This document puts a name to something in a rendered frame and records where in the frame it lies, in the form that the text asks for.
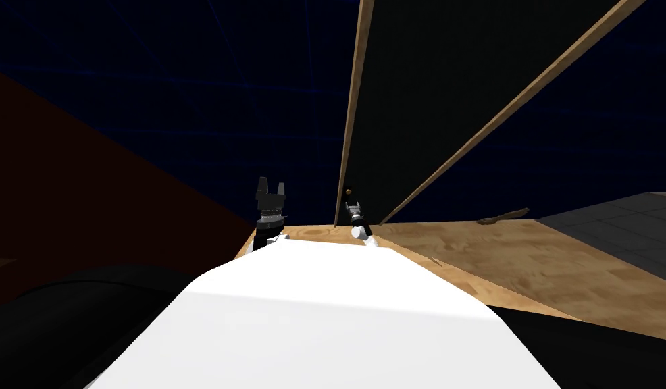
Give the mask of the dark door leaf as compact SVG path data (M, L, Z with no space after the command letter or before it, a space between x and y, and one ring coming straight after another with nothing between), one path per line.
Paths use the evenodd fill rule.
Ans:
M377 224L618 0L374 0L344 188Z

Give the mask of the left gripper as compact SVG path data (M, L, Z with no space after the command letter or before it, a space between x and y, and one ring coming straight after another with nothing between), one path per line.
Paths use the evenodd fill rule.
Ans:
M257 185L257 210L261 216L281 215L286 199L284 183L278 183L277 193L269 193L268 178L260 176Z

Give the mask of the brown elongated thing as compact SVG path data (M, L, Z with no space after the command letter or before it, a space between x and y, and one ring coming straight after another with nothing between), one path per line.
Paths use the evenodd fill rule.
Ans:
M480 225L491 225L491 224L495 224L495 223L497 223L499 221L502 221L502 220L517 219L519 217L523 217L523 216L527 215L529 213L529 211L530 211L530 208L521 208L517 211L510 211L508 213L504 213L502 215L498 215L498 216L495 216L495 217L487 217L487 218L478 219L478 220L476 220L476 223L478 223Z

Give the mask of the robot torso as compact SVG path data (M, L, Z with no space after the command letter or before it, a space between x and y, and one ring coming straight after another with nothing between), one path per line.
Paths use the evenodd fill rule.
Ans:
M560 389L484 303L390 248L283 240L193 280L87 389Z

